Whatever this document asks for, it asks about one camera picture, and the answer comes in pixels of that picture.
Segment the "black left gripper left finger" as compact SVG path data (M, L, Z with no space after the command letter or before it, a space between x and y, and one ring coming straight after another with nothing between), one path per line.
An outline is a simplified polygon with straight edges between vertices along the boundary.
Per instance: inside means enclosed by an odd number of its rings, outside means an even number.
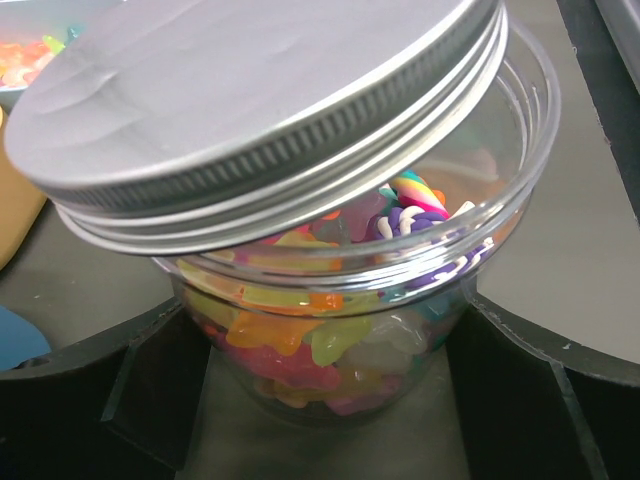
M170 299L2 372L2 478L174 478L209 355L209 341Z

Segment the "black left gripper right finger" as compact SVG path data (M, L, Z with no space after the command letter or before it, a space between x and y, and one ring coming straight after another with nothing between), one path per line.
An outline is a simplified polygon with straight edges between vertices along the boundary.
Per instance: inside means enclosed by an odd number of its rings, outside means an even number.
M638 478L638 364L480 295L446 350L472 478Z

